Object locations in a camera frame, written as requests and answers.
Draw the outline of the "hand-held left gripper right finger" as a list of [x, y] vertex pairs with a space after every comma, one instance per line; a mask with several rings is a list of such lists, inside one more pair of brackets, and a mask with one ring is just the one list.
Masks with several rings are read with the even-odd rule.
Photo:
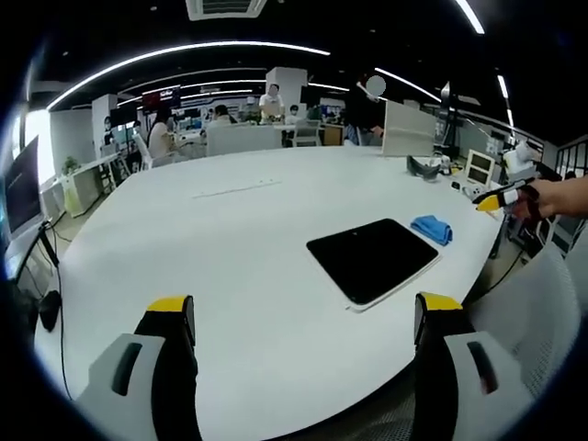
[[451, 297], [416, 294], [414, 349], [414, 440], [498, 440], [533, 402], [520, 364]]

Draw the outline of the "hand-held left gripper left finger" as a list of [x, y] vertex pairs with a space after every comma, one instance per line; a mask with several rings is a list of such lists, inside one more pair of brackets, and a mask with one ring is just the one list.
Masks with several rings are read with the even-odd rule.
[[191, 296], [158, 299], [88, 369], [75, 400], [110, 440], [199, 440]]

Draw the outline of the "person's right hand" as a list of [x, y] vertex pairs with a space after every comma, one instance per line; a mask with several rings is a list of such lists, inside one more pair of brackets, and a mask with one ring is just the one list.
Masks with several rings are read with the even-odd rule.
[[531, 186], [538, 192], [538, 212], [542, 218], [553, 215], [587, 216], [588, 181], [586, 176], [558, 182], [535, 180]]

